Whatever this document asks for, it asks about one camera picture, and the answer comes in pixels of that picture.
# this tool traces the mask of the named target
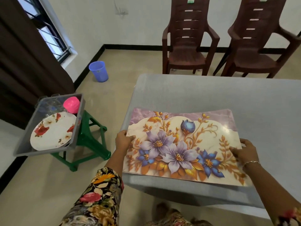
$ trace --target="hand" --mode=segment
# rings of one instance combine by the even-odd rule
[[[122,151],[126,154],[127,150],[133,146],[132,141],[136,136],[127,137],[126,130],[120,131],[115,139],[116,150]]]
[[[237,158],[242,165],[250,161],[259,162],[256,147],[249,140],[240,139],[240,142],[246,146],[242,147],[242,149],[230,147],[230,151],[232,152],[234,157]]]

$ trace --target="chair backrest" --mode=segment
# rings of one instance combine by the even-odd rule
[[[279,26],[286,0],[242,0],[232,27],[243,38],[240,47],[262,49]]]
[[[170,45],[199,47],[208,25],[209,0],[172,0],[171,2]]]

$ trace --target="floral placemat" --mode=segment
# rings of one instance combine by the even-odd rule
[[[241,148],[231,110],[165,113],[135,108],[124,172],[235,186],[251,185],[229,147]]]

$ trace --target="gray plastic tray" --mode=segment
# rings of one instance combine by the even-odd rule
[[[77,97],[80,100],[80,105],[79,105],[78,113],[76,114],[76,116],[77,116],[76,121],[75,121],[76,125],[74,126],[69,145],[67,145],[65,147],[48,149],[48,150],[44,150],[44,151],[37,151],[37,150],[33,149],[30,144],[30,136],[31,136],[33,129],[42,121],[43,118],[45,118],[46,109],[43,106],[45,104],[45,102],[47,100],[50,100],[53,98],[57,98],[60,102],[64,102],[66,99],[68,99],[70,97]],[[35,156],[35,155],[49,154],[49,153],[62,152],[62,151],[68,151],[70,149],[74,149],[76,147],[76,143],[77,143],[77,137],[78,137],[78,132],[79,132],[79,128],[80,128],[80,122],[82,119],[82,114],[84,113],[84,108],[85,108],[85,100],[83,98],[83,94],[80,94],[80,93],[43,98],[39,102],[30,121],[28,122],[28,125],[26,126],[24,135],[20,138],[20,140],[13,152],[13,155],[16,157],[18,157],[18,156]]]

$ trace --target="floral dress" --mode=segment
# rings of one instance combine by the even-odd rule
[[[98,170],[86,191],[64,216],[60,226],[117,226],[119,204],[123,191],[121,177],[110,168]],[[301,208],[287,211],[275,225],[301,226]],[[211,226],[205,220],[187,221],[180,212],[171,209],[160,221],[145,226]]]

